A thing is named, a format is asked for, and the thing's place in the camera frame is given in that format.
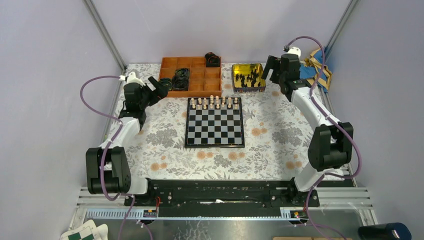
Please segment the gold tin of black pieces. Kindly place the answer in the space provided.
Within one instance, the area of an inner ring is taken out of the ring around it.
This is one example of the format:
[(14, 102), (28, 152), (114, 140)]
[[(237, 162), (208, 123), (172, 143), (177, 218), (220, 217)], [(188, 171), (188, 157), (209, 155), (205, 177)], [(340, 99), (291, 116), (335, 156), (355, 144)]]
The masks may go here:
[(264, 92), (266, 81), (262, 79), (263, 72), (261, 63), (233, 64), (231, 68), (233, 91), (235, 93)]

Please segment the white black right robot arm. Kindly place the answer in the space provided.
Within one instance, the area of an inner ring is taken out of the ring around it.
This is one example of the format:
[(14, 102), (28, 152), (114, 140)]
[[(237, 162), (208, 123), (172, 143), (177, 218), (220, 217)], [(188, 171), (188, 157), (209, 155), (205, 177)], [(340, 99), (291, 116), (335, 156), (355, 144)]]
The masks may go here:
[(313, 86), (300, 78), (300, 67), (297, 54), (270, 55), (262, 74), (262, 79), (269, 78), (280, 86), (280, 91), (301, 111), (313, 130), (307, 152), (308, 164), (293, 178), (295, 187), (286, 193), (287, 201), (293, 206), (299, 206), (307, 199), (306, 191), (318, 179), (348, 164), (353, 148), (353, 126), (334, 118), (318, 101)]

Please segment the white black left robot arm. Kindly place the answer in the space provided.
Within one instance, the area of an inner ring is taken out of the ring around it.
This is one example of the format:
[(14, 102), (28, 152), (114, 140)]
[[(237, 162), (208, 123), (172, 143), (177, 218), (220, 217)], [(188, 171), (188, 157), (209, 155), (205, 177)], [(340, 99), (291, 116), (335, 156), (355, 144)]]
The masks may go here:
[(100, 146), (86, 151), (87, 189), (90, 194), (104, 194), (111, 201), (110, 194), (136, 195), (142, 205), (148, 206), (154, 202), (155, 192), (149, 188), (147, 178), (131, 175), (125, 148), (142, 129), (146, 108), (167, 97), (168, 88), (150, 76), (148, 81), (154, 86), (151, 89), (135, 72), (118, 79), (124, 82), (123, 109), (118, 117), (108, 116), (117, 121), (118, 128)]

